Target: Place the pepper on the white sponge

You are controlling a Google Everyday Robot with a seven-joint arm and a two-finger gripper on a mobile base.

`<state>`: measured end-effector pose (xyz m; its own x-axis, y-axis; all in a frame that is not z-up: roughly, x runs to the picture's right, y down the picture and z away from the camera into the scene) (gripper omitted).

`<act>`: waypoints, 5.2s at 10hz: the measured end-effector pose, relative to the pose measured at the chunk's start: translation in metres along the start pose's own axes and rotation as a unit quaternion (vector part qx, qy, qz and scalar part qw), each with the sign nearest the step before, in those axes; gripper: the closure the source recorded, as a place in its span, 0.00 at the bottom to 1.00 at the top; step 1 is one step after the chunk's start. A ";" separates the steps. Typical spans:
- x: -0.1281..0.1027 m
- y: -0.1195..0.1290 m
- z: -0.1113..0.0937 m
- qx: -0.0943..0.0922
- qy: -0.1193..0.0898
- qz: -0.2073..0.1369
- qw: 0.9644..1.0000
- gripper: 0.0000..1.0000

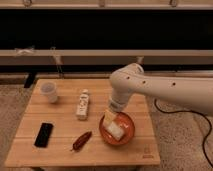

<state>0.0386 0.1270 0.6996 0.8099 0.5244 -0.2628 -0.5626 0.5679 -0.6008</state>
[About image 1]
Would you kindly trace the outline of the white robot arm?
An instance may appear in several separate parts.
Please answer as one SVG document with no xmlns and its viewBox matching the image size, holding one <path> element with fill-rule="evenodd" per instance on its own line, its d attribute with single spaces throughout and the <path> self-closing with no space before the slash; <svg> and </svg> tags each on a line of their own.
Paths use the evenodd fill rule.
<svg viewBox="0 0 213 171">
<path fill-rule="evenodd" d="M 114 71 L 109 83 L 108 104 L 113 112 L 123 111 L 133 94 L 142 94 L 213 116 L 213 78 L 147 76 L 132 63 Z"/>
</svg>

